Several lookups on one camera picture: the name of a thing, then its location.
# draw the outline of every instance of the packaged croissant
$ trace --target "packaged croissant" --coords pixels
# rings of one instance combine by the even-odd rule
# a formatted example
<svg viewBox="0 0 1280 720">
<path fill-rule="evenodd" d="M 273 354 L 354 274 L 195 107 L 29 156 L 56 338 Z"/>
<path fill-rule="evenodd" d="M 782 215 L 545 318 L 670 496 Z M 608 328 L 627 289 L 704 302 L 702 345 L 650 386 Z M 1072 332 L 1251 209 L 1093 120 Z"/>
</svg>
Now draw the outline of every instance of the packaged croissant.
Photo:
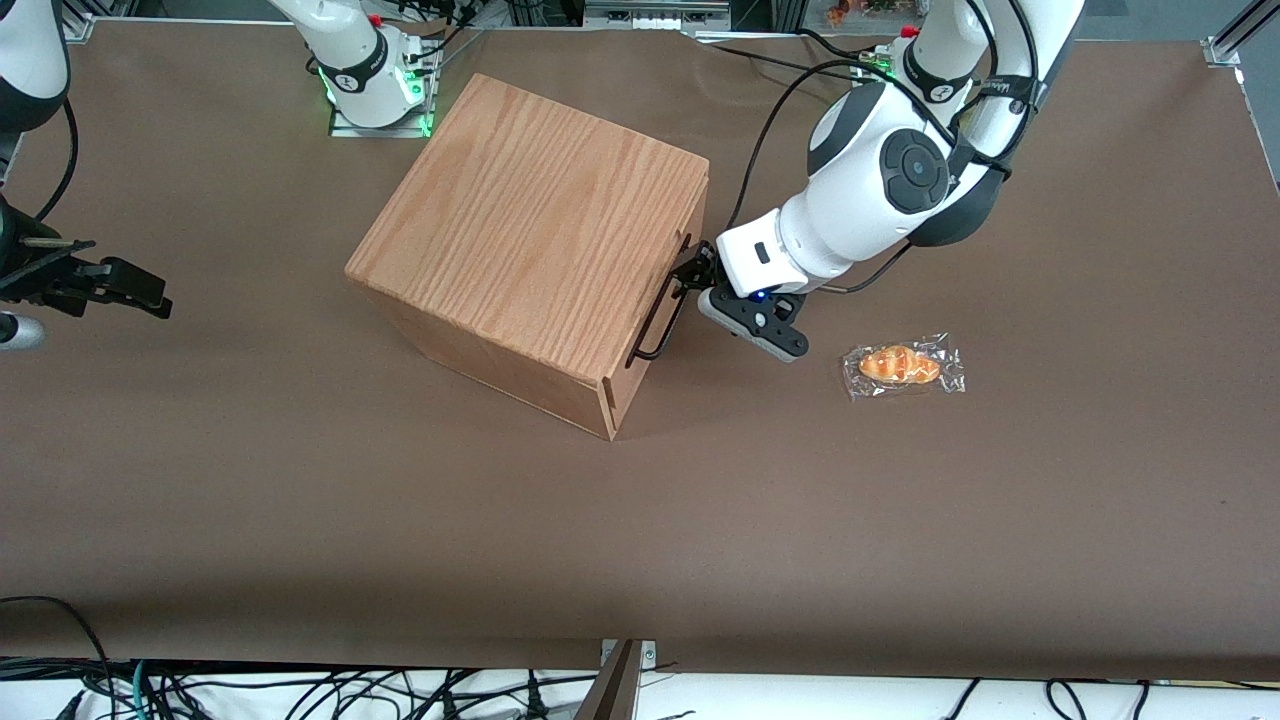
<svg viewBox="0 0 1280 720">
<path fill-rule="evenodd" d="M 858 347 L 845 355 L 844 364 L 845 386 L 854 400 L 909 389 L 964 392 L 964 365 L 948 333 Z"/>
</svg>

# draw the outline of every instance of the wooden box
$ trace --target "wooden box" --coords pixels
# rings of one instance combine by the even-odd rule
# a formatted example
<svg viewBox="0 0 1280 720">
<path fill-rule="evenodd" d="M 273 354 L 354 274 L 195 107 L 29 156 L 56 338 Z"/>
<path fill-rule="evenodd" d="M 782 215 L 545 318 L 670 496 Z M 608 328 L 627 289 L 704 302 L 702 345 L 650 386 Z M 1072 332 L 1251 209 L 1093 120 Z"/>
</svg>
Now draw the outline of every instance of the wooden box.
<svg viewBox="0 0 1280 720">
<path fill-rule="evenodd" d="M 626 368 L 645 315 L 685 236 L 701 233 L 707 170 L 477 74 L 347 277 L 422 355 L 612 439 L 648 365 Z"/>
</svg>

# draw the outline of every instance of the cable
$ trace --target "cable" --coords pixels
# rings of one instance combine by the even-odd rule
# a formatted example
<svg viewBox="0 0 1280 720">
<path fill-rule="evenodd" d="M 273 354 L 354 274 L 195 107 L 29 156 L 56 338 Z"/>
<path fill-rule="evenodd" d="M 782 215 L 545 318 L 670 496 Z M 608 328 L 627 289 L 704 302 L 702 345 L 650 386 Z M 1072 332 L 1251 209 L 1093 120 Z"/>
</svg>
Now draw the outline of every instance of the cable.
<svg viewBox="0 0 1280 720">
<path fill-rule="evenodd" d="M 338 716 L 342 715 L 342 712 L 344 710 L 347 710 L 348 707 L 351 707 L 352 705 L 355 705 L 356 701 L 360 700 L 361 697 L 371 697 L 371 696 L 369 696 L 369 693 L 374 688 L 376 688 L 378 685 L 385 683 L 387 680 L 390 680 L 396 675 L 399 675 L 399 670 L 392 670 L 390 673 L 383 675 L 381 678 L 378 678 L 376 680 L 372 680 L 371 683 L 369 683 L 367 685 L 365 685 L 365 689 L 360 691 L 358 693 L 356 693 L 353 696 L 347 696 L 346 705 L 343 705 L 343 698 L 339 697 L 338 698 L 338 705 L 333 706 L 333 720 L 338 720 Z"/>
<path fill-rule="evenodd" d="M 1226 684 L 1229 684 L 1229 685 L 1236 685 L 1236 687 L 1240 687 L 1240 688 L 1248 688 L 1251 691 L 1280 691 L 1280 688 L 1276 688 L 1276 687 L 1258 685 L 1258 684 L 1254 684 L 1254 683 L 1242 683 L 1239 680 L 1222 680 L 1222 682 L 1226 683 Z"/>
<path fill-rule="evenodd" d="M 870 287 L 870 284 L 873 282 L 878 281 L 879 277 L 883 275 L 886 270 L 888 270 L 890 268 L 892 268 L 893 263 L 897 263 L 899 258 L 901 258 L 902 255 L 906 255 L 906 251 L 910 250 L 910 249 L 911 249 L 911 243 L 909 241 L 902 247 L 899 247 L 897 252 L 895 252 L 893 255 L 891 255 L 890 259 L 886 260 L 884 264 L 881 265 L 878 270 L 876 270 L 874 273 L 872 273 L 872 277 L 867 278 L 865 281 L 863 281 L 863 282 L 860 282 L 860 283 L 858 283 L 855 286 L 840 287 L 840 286 L 835 286 L 835 284 L 820 284 L 820 286 L 815 287 L 814 290 L 820 290 L 822 292 L 831 292 L 831 293 L 835 293 L 835 295 L 850 295 L 850 293 L 858 292 L 860 290 L 867 290 L 868 287 Z"/>
<path fill-rule="evenodd" d="M 140 660 L 133 667 L 133 707 L 138 712 L 141 720 L 150 720 L 147 716 L 147 706 L 142 705 L 142 664 L 145 661 Z"/>
<path fill-rule="evenodd" d="M 881 68 L 877 68 L 876 65 L 872 65 L 870 63 L 864 63 L 863 60 L 859 60 L 856 54 L 847 53 L 845 50 L 841 50 L 840 47 L 836 47 L 835 45 L 832 45 L 831 42 L 828 42 L 826 37 L 818 35 L 817 32 L 814 32 L 814 31 L 812 31 L 812 29 L 809 29 L 806 27 L 803 27 L 803 28 L 797 29 L 796 35 L 803 35 L 805 37 L 812 37 L 813 40 L 815 40 L 818 42 L 818 45 L 822 45 L 822 47 L 824 50 L 827 50 L 828 53 L 831 53 L 832 55 L 836 55 L 837 58 L 845 58 L 854 67 L 856 67 L 856 68 L 859 68 L 859 69 L 861 69 L 864 72 L 868 72 L 868 73 L 870 73 L 870 74 L 881 78 L 882 81 L 892 85 L 893 87 L 896 87 L 911 102 L 911 106 L 915 108 L 916 114 L 919 114 L 920 118 L 924 119 L 924 122 L 929 123 L 929 126 L 932 126 L 933 129 L 937 131 L 937 133 L 940 136 L 942 136 L 942 140 L 945 140 L 947 142 L 947 145 L 950 145 L 952 147 L 955 147 L 955 146 L 959 145 L 959 141 L 956 140 L 956 133 L 952 132 L 950 128 L 943 127 L 942 123 L 938 120 L 937 115 L 933 114 L 933 110 L 931 110 L 929 106 L 925 105 L 924 100 L 920 100 L 919 97 L 916 97 L 916 95 L 914 92 L 911 92 L 911 90 L 906 85 L 904 85 L 902 81 L 900 81 L 896 77 L 893 77 L 892 74 L 882 70 Z M 1001 173 L 1002 176 L 1005 176 L 1006 179 L 1009 178 L 1009 176 L 1014 174 L 1014 172 L 1009 168 L 1009 165 L 1005 164 L 1004 158 L 991 158 L 989 155 L 986 155 L 983 152 L 978 152 L 977 150 L 974 150 L 973 151 L 973 159 L 969 160 L 969 161 L 974 163 L 974 164 L 978 164 L 978 165 L 986 165 L 988 168 L 992 168 L 992 169 L 997 170 L 998 173 Z"/>
<path fill-rule="evenodd" d="M 746 161 L 746 172 L 742 173 L 742 184 L 739 187 L 737 200 L 733 202 L 733 211 L 730 213 L 728 222 L 724 223 L 726 232 L 733 228 L 737 223 L 739 213 L 742 211 L 742 201 L 746 199 L 746 188 L 751 182 L 751 172 L 755 169 L 755 161 L 760 156 L 760 147 L 764 145 L 764 138 L 768 137 L 769 128 L 773 127 L 773 120 L 777 119 L 778 111 L 782 110 L 782 104 L 787 101 L 787 97 L 791 97 L 791 94 L 800 87 L 800 83 L 809 79 L 814 74 L 828 68 L 847 67 L 847 60 L 828 60 L 826 63 L 819 63 L 800 73 L 800 77 L 791 81 L 791 85 L 788 85 L 787 88 L 782 91 L 782 95 L 778 96 L 778 100 L 773 104 L 773 109 L 769 111 L 769 117 L 764 120 L 764 127 L 760 128 L 760 135 L 755 138 L 755 147 L 751 150 L 751 158 Z"/>
<path fill-rule="evenodd" d="M 448 45 L 449 42 L 452 42 L 453 38 L 457 37 L 458 33 L 462 32 L 462 29 L 466 28 L 466 27 L 467 27 L 466 24 L 460 24 L 458 27 L 453 28 L 453 32 L 451 32 L 449 35 L 444 36 L 444 40 L 439 45 L 436 45 L 435 47 L 428 50 L 426 53 L 419 53 L 417 55 L 411 55 L 410 56 L 410 61 L 411 63 L 416 63 L 416 61 L 421 60 L 422 58 L 430 58 L 431 55 L 435 55 L 436 53 L 443 51 L 444 46 Z"/>
<path fill-rule="evenodd" d="M 70 102 L 65 104 L 64 108 L 67 109 L 68 124 L 72 128 L 74 128 L 76 127 L 76 120 L 74 120 L 74 115 L 72 115 Z M 74 140 L 76 135 L 73 133 L 72 137 L 73 137 L 72 147 L 74 149 L 76 145 L 77 145 L 77 141 Z M 68 164 L 68 168 L 74 169 L 74 167 L 76 167 L 74 158 L 76 158 L 76 150 L 72 151 L 72 161 Z M 55 193 L 55 197 L 54 197 L 55 202 L 56 202 L 56 197 L 58 197 L 58 193 Z M 87 637 L 88 642 L 93 646 L 93 652 L 97 653 L 99 665 L 102 667 L 102 675 L 106 678 L 106 685 L 110 689 L 110 696 L 111 696 L 111 715 L 110 716 L 114 720 L 116 717 L 116 715 L 119 715 L 119 707 L 116 705 L 118 698 L 115 697 L 114 688 L 111 688 L 111 669 L 106 664 L 106 651 L 102 650 L 102 643 L 101 643 L 101 641 L 97 639 L 97 634 L 93 632 L 93 628 L 90 626 L 88 620 L 86 620 L 84 616 L 81 615 L 78 610 L 76 610 L 74 607 L 72 607 L 72 605 L 69 602 L 67 602 L 65 600 L 59 600 L 56 597 L 50 597 L 47 594 L 17 594 L 17 596 L 10 596 L 10 597 L 0 597 L 0 605 L 5 605 L 5 603 L 9 603 L 9 602 L 24 602 L 24 601 L 47 602 L 50 605 L 56 605 L 58 607 L 63 609 L 63 611 L 65 611 L 68 615 L 70 615 L 72 619 L 76 620 L 76 624 L 81 626 L 81 630 L 84 632 L 84 637 Z"/>
<path fill-rule="evenodd" d="M 1142 693 L 1138 694 L 1138 703 L 1133 706 L 1133 720 L 1140 720 L 1142 708 L 1147 705 L 1147 696 L 1151 694 L 1151 683 L 1147 680 L 1138 680 L 1142 685 Z"/>
<path fill-rule="evenodd" d="M 1064 712 L 1061 707 L 1059 707 L 1057 701 L 1053 700 L 1053 685 L 1062 685 L 1062 689 L 1066 691 L 1066 694 L 1071 697 L 1071 702 L 1075 703 L 1075 710 L 1076 712 L 1080 714 L 1079 717 L 1071 717 L 1070 715 Z M 1084 714 L 1084 706 L 1080 705 L 1080 697 L 1075 694 L 1075 691 L 1071 689 L 1071 685 L 1066 684 L 1066 680 L 1050 680 L 1044 683 L 1044 697 L 1048 700 L 1048 706 L 1052 707 L 1053 712 L 1057 712 L 1057 716 L 1061 717 L 1062 720 L 1089 720 L 1088 715 Z"/>
<path fill-rule="evenodd" d="M 72 183 L 72 176 L 76 174 L 76 161 L 79 160 L 79 128 L 76 126 L 76 113 L 72 110 L 70 99 L 63 100 L 63 114 L 67 115 L 67 132 L 70 133 L 70 150 L 67 154 L 67 169 L 63 170 L 63 179 L 58 181 L 58 188 L 45 202 L 45 206 L 36 213 L 37 220 L 44 220 L 54 211 L 58 201 L 63 199 L 63 193 L 67 192 L 67 186 Z"/>
<path fill-rule="evenodd" d="M 792 68 L 792 69 L 796 69 L 796 70 L 808 70 L 809 69 L 809 65 L 801 65 L 800 63 L 791 63 L 791 61 L 787 61 L 787 60 L 780 60 L 777 58 L 769 58 L 768 55 L 758 55 L 755 53 L 748 53 L 746 50 L 736 50 L 733 47 L 723 47 L 721 45 L 712 45 L 712 47 L 714 47 L 714 49 L 717 49 L 717 50 L 719 50 L 722 53 L 728 53 L 730 55 L 741 55 L 742 58 L 750 58 L 753 60 L 760 60 L 760 61 L 764 61 L 764 63 L 773 63 L 774 65 L 782 65 L 783 68 Z M 845 81 L 847 81 L 847 79 L 856 79 L 856 78 L 852 78 L 850 76 L 842 76 L 840 73 L 833 73 L 831 70 L 822 70 L 818 74 L 827 76 L 827 77 L 833 77 L 836 79 L 845 79 Z"/>
<path fill-rule="evenodd" d="M 964 703 L 969 702 L 969 696 L 973 694 L 974 688 L 977 688 L 982 678 L 969 680 L 969 687 L 960 693 L 960 700 L 957 700 L 955 707 L 951 708 L 951 715 L 947 715 L 942 720 L 956 720 L 956 717 L 960 717 L 960 712 L 964 710 Z"/>
<path fill-rule="evenodd" d="M 1018 26 L 1023 31 L 1023 40 L 1027 42 L 1027 55 L 1032 63 L 1032 79 L 1039 81 L 1039 53 L 1036 49 L 1036 36 L 1032 35 L 1032 24 L 1027 20 L 1027 12 L 1018 0 L 1009 0 L 1009 8 L 1018 18 Z"/>
<path fill-rule="evenodd" d="M 987 51 L 991 53 L 991 74 L 996 74 L 996 68 L 1000 67 L 1000 50 L 996 49 L 996 33 L 991 32 L 991 23 L 987 22 L 987 15 L 983 15 L 982 9 L 978 8 L 978 0 L 965 0 L 965 4 L 978 17 L 978 26 L 982 27 L 982 33 L 987 36 Z"/>
</svg>

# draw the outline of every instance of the brown table surface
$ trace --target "brown table surface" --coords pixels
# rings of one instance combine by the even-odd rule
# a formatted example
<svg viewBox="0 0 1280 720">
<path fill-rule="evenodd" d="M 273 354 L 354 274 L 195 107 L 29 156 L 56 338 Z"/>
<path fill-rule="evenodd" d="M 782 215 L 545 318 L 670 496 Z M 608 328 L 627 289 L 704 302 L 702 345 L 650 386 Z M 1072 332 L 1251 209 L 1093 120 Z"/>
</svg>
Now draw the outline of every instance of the brown table surface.
<svg viewBox="0 0 1280 720">
<path fill-rule="evenodd" d="M 1280 678 L 1280 202 L 1196 45 L 1076 46 L 980 232 L 813 297 L 790 366 L 687 315 L 613 443 L 348 287 L 421 142 L 325 137 L 305 59 L 259 26 L 72 50 L 51 223 L 175 310 L 36 310 L 46 347 L 0 356 L 0 594 L 133 657 L 590 666 L 655 637 L 685 670 Z M 710 159 L 708 236 L 795 77 L 675 33 L 493 32 L 444 105 L 475 70 Z M 782 113 L 744 218 L 803 186 L 838 85 Z M 32 133 L 10 200 L 64 152 Z M 844 352 L 938 331 L 968 393 L 850 404 Z M 0 623 L 0 655 L 88 651 Z"/>
</svg>

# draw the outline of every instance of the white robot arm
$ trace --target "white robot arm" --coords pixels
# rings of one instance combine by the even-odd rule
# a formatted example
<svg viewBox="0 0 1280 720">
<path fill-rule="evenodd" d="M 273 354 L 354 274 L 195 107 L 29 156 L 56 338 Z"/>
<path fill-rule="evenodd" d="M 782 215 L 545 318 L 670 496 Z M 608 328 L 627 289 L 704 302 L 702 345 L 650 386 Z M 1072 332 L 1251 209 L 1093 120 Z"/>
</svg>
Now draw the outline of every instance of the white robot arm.
<svg viewBox="0 0 1280 720">
<path fill-rule="evenodd" d="M 378 27 L 358 0 L 270 1 L 306 38 L 334 105 L 352 123 L 387 126 L 424 101 L 406 81 L 413 64 L 407 55 L 416 53 L 420 60 L 433 51 L 424 53 L 397 28 Z M 64 108 L 74 149 L 69 81 L 59 0 L 0 0 L 0 132 L 35 129 Z M 69 164 L 58 195 L 73 168 Z M 35 215 L 0 196 L 0 301 L 45 305 L 74 316 L 87 302 L 116 302 L 168 318 L 173 304 L 164 297 L 163 279 L 118 258 L 97 264 L 76 258 L 93 243 L 64 241 L 44 224 L 58 195 Z M 42 340 L 40 322 L 0 313 L 0 350 L 28 350 Z"/>
<path fill-rule="evenodd" d="M 302 33 L 333 104 L 352 123 L 378 128 L 422 102 L 406 81 L 420 50 L 392 26 L 375 26 L 358 0 L 269 0 Z"/>
<path fill-rule="evenodd" d="M 968 237 L 995 205 L 1082 6 L 936 0 L 920 33 L 890 49 L 901 85 L 858 86 L 818 120 L 808 187 L 716 238 L 732 293 L 723 284 L 704 291 L 703 314 L 791 361 L 808 348 L 790 327 L 804 293 L 899 241 L 941 246 Z M 988 28 L 996 67 L 966 104 Z"/>
</svg>

